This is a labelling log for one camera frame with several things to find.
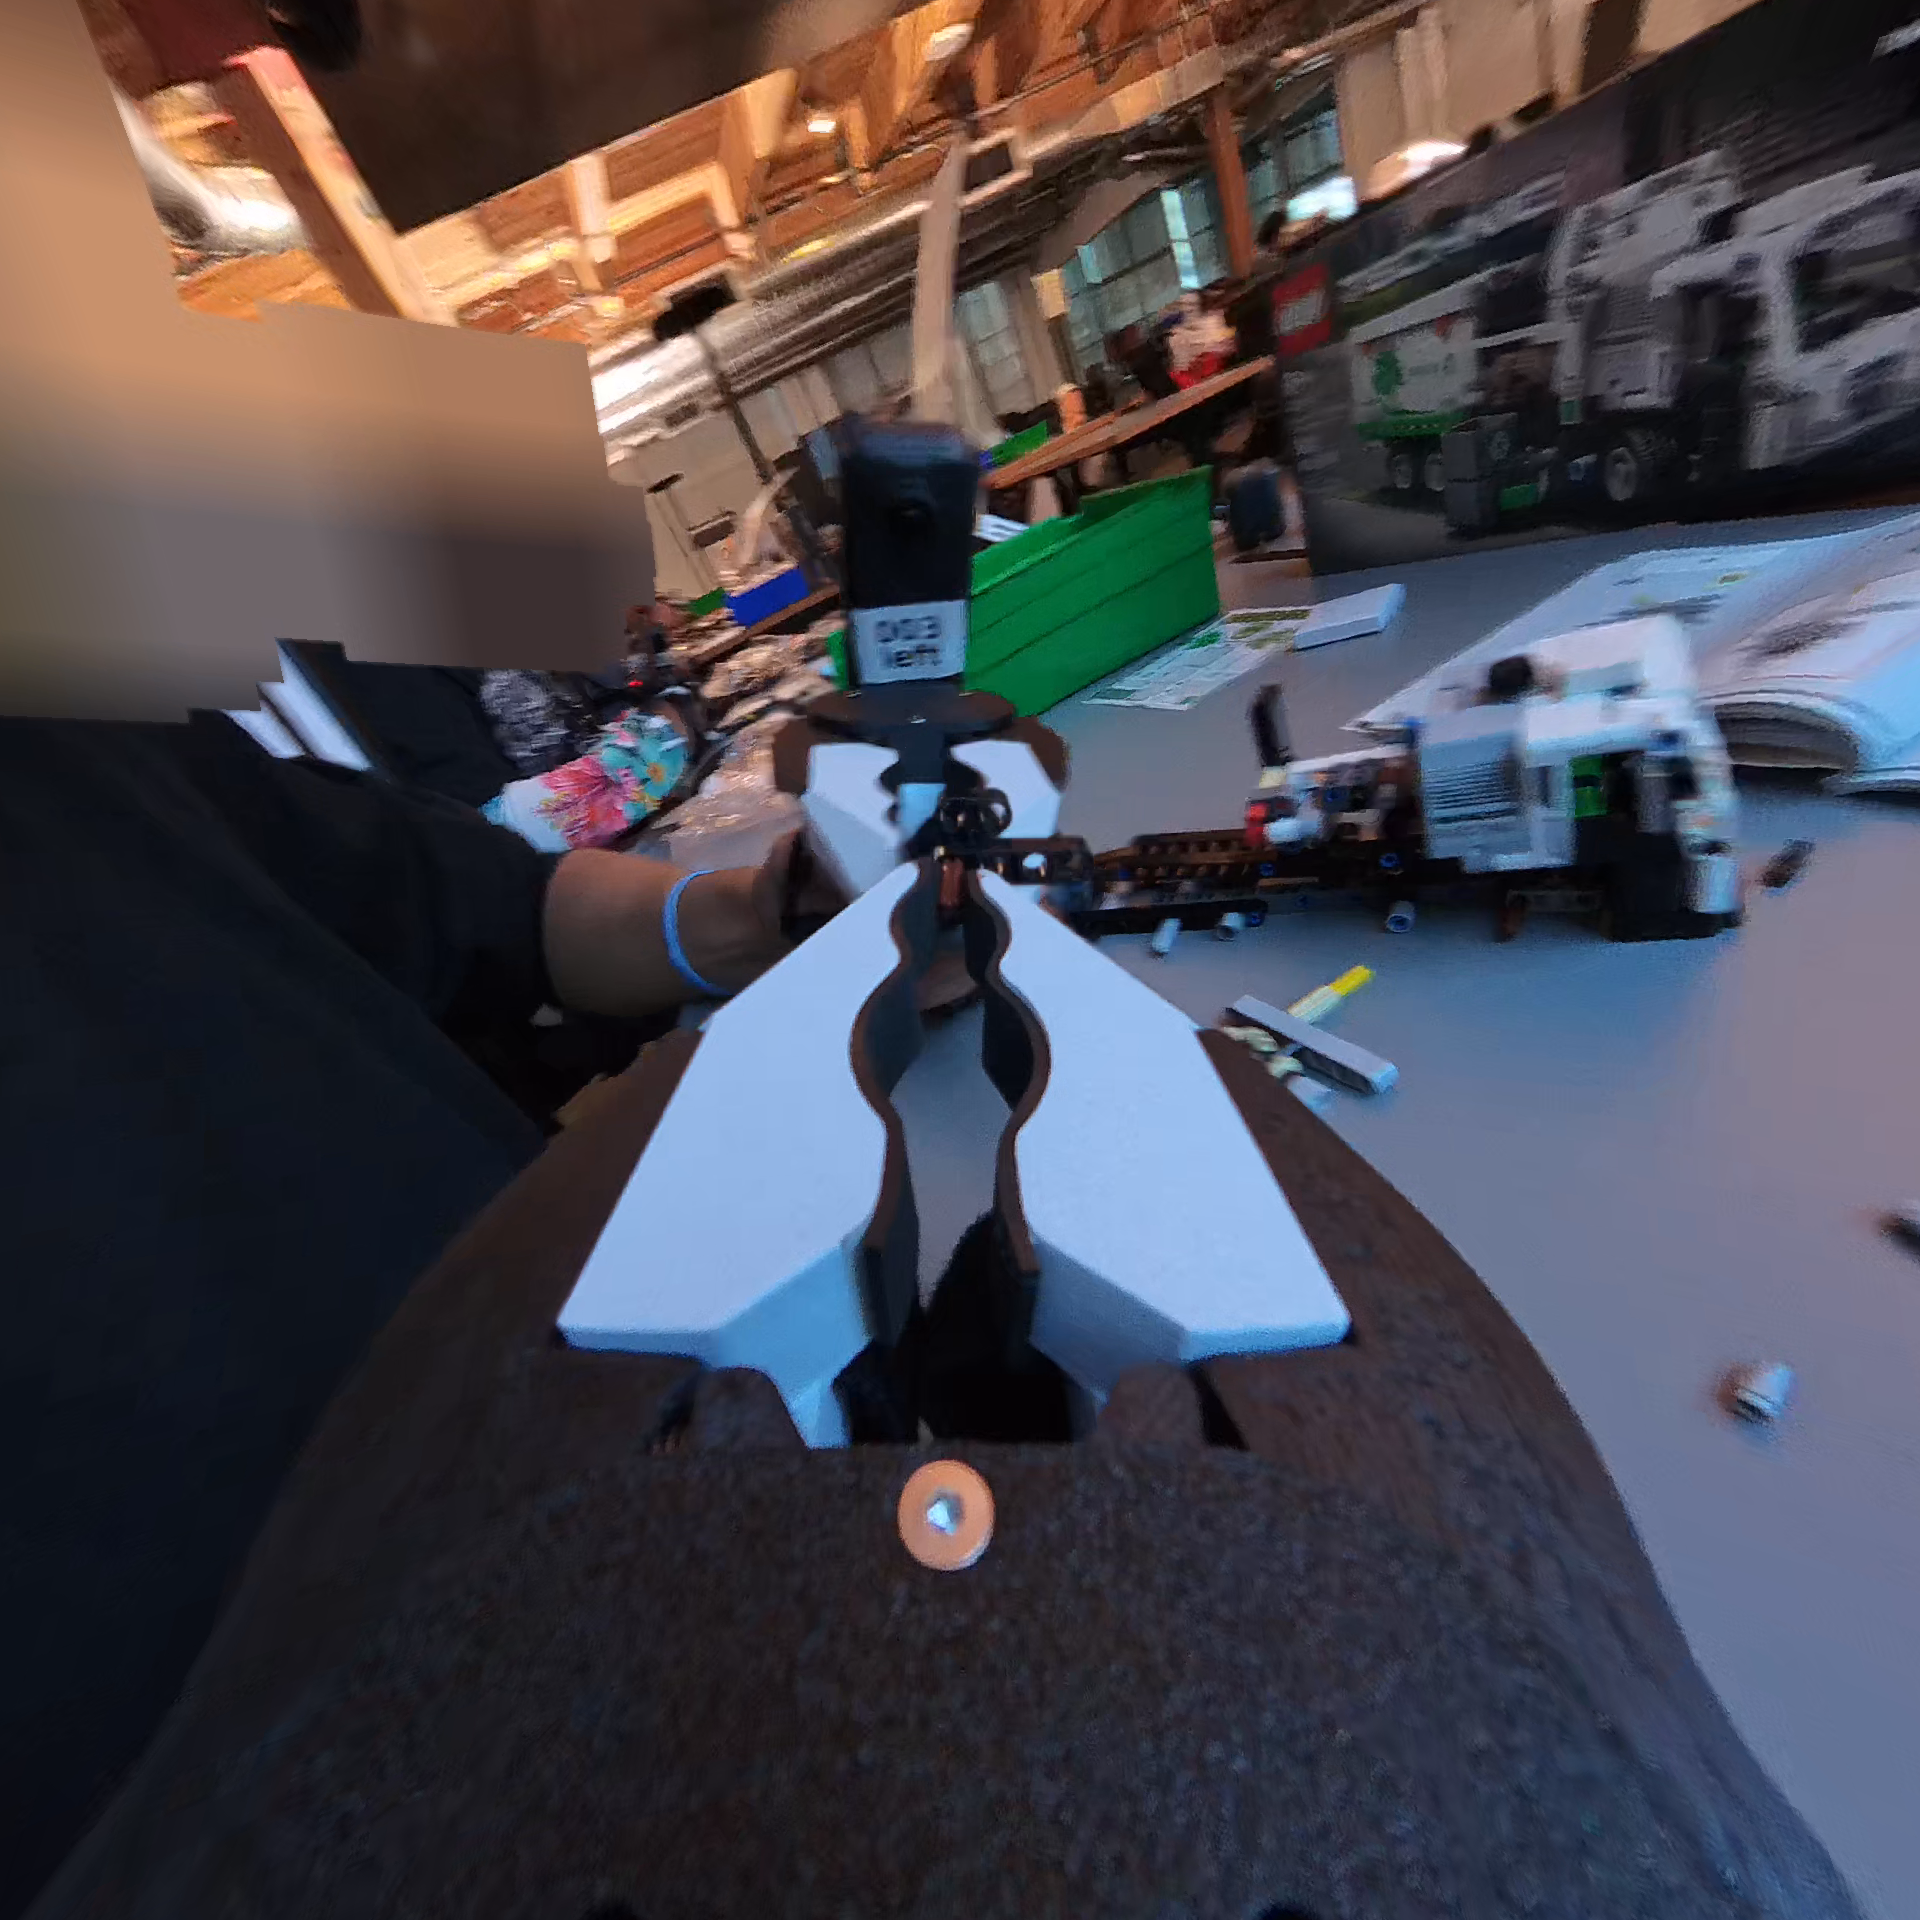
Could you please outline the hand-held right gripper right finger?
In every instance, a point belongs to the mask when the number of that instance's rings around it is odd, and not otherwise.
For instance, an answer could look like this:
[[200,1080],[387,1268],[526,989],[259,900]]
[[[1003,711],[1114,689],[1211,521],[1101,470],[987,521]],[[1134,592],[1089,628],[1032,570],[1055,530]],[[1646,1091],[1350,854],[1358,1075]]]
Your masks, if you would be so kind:
[[1145,1365],[1338,1346],[1353,1313],[1200,1028],[993,873],[964,924],[1023,1338],[1089,1404]]

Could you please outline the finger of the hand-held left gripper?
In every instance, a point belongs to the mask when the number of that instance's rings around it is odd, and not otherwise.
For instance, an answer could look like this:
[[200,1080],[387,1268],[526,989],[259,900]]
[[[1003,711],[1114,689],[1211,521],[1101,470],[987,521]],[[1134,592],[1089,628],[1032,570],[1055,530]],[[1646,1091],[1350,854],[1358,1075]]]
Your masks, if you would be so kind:
[[870,741],[826,741],[805,753],[805,842],[845,900],[870,895],[903,859],[898,795],[884,784],[896,770],[898,751]]
[[1063,739],[975,739],[959,743],[968,765],[1003,803],[989,803],[989,825],[1005,842],[1042,842],[1057,833],[1068,786]]

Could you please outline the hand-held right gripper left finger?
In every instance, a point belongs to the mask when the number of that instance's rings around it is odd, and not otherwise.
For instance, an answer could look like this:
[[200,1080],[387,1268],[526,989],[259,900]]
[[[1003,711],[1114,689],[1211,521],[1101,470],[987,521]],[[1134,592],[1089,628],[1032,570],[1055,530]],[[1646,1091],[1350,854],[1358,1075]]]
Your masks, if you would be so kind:
[[879,1338],[859,1243],[892,1158],[855,1019],[919,881],[892,869],[708,1017],[558,1308],[572,1348],[757,1371],[805,1445],[850,1443],[837,1382]]

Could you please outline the person's left forearm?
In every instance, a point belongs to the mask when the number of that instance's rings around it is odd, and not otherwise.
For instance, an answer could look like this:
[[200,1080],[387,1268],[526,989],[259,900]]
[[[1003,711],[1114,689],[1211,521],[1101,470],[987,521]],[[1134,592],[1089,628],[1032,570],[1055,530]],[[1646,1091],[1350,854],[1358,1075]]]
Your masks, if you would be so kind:
[[440,1031],[446,1017],[506,1024],[567,1017],[650,1019],[693,1004],[659,939],[659,906],[686,874],[620,852],[543,854],[432,795],[274,761],[230,741],[230,825],[332,954],[301,993],[301,1022],[366,1041]]

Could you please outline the grey lego beam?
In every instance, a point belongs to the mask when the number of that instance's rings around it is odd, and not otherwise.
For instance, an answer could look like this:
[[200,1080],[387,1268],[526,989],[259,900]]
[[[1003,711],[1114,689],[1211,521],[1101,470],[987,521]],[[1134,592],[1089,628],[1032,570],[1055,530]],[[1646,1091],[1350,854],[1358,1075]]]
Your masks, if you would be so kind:
[[1329,1086],[1379,1098],[1395,1091],[1401,1080],[1401,1067],[1382,1054],[1265,1000],[1242,997],[1228,1006],[1228,1013],[1239,1024],[1267,1031],[1273,1041],[1281,1041],[1282,1053],[1289,1053],[1289,1058],[1296,1058],[1310,1078]]

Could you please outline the white lego truck model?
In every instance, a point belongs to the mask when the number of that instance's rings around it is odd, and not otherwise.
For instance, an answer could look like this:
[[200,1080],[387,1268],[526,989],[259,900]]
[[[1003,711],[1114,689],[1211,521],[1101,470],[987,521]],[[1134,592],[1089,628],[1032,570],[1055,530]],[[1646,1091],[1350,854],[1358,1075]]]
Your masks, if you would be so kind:
[[1234,829],[1170,829],[1052,885],[1084,937],[1211,931],[1282,900],[1481,906],[1616,944],[1714,939],[1742,921],[1736,786],[1670,617],[1624,619],[1470,668],[1425,718],[1304,759],[1282,689],[1252,703],[1260,777]]

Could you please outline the dark lego set box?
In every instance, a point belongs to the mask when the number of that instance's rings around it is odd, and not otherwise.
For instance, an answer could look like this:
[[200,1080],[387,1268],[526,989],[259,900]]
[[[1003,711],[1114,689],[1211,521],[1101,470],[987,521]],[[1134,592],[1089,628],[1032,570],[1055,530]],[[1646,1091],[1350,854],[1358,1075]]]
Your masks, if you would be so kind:
[[1917,3],[1758,3],[1304,249],[1321,575],[1917,495]]

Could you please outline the person's left hand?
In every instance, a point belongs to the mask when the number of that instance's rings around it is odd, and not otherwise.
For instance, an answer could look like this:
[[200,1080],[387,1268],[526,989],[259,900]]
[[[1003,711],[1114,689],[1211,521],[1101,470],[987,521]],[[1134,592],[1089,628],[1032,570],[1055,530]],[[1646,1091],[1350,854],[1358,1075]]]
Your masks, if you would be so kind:
[[693,962],[732,997],[781,962],[794,947],[789,921],[805,879],[802,833],[788,833],[753,869],[722,869],[683,900]]

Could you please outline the green plastic bin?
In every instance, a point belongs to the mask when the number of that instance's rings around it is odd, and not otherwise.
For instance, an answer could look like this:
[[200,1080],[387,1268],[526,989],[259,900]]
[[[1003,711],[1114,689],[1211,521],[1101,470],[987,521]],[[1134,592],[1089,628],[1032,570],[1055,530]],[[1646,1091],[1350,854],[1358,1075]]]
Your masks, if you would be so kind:
[[1089,494],[973,556],[964,682],[1042,716],[1219,610],[1207,467]]

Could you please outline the blue wristband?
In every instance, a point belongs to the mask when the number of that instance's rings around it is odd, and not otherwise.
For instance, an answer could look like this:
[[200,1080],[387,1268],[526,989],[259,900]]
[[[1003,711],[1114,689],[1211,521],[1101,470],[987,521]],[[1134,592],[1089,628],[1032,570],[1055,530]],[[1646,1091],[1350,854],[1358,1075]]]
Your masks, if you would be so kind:
[[700,885],[702,879],[714,879],[714,874],[718,874],[714,869],[693,869],[693,873],[678,874],[659,906],[659,939],[662,939],[666,961],[668,961],[673,973],[683,979],[686,993],[693,1000],[705,1000],[705,1004],[724,1004],[732,997],[732,989],[722,982],[711,982],[693,962],[693,958],[686,949],[686,937],[683,937],[683,900],[693,885]]

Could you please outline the green printed sticker sheet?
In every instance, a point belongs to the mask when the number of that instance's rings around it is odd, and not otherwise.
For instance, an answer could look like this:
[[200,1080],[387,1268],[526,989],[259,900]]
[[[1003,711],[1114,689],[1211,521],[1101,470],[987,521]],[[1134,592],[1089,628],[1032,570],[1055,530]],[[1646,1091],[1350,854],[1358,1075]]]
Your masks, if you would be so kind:
[[1094,710],[1190,711],[1254,672],[1273,672],[1310,617],[1313,606],[1304,604],[1225,610],[1089,686],[1080,700]]

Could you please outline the floral printed cloth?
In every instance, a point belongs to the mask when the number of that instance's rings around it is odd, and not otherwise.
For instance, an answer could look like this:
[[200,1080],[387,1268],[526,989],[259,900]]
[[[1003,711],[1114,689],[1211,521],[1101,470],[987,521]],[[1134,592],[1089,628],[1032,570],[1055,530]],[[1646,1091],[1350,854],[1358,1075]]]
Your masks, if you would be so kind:
[[673,716],[629,710],[581,753],[509,780],[479,815],[546,854],[607,852],[686,786],[693,761],[695,749]]

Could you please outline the wooden work table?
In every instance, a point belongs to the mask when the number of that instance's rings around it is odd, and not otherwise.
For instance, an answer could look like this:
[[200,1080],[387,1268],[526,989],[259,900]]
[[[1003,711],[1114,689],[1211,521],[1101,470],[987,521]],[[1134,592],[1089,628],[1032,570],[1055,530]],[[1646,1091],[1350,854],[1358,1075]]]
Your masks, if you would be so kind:
[[1003,467],[982,470],[979,482],[989,494],[1018,490],[1025,482],[1036,482],[1036,479],[1052,477],[1057,470],[1076,467],[1084,460],[1116,454],[1120,446],[1129,446],[1137,442],[1158,442],[1158,438],[1172,433],[1172,428],[1180,422],[1184,422],[1190,414],[1211,408],[1215,401],[1225,401],[1228,394],[1239,394],[1242,389],[1252,389],[1260,377],[1267,377],[1273,369],[1277,369],[1277,358],[1260,357],[1254,362],[1215,371],[1190,389],[1180,389],[1170,398],[1134,406],[1120,414],[1089,417],[1080,428],[1046,442],[1032,454],[1023,454]]

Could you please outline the small white box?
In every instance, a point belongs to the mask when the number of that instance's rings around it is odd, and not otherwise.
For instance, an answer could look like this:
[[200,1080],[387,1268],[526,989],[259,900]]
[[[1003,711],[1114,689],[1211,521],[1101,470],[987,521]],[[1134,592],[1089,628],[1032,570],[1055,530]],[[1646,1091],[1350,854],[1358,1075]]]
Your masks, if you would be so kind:
[[1397,625],[1401,610],[1404,610],[1404,583],[1401,582],[1387,582],[1382,588],[1366,588],[1355,594],[1326,599],[1301,617],[1301,625],[1289,638],[1289,649],[1305,654],[1305,649],[1321,649],[1321,645],[1335,645],[1346,641],[1382,638]]

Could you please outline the person's black clothing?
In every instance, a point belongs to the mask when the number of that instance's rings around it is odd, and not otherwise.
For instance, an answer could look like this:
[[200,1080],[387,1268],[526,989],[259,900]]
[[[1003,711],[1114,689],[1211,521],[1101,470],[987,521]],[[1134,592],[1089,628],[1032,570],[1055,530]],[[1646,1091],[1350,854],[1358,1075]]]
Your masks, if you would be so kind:
[[612,1210],[468,1053],[558,861],[230,722],[3,722],[3,1918],[150,1748],[301,1445],[455,1260]]

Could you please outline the open instruction book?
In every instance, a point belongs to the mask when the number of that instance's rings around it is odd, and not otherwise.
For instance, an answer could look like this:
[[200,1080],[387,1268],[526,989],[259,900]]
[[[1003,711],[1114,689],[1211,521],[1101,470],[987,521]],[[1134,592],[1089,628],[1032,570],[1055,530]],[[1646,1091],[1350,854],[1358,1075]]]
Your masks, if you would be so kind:
[[1670,617],[1740,768],[1917,796],[1917,517],[1839,536],[1646,549],[1574,578],[1350,722],[1382,734],[1539,641]]

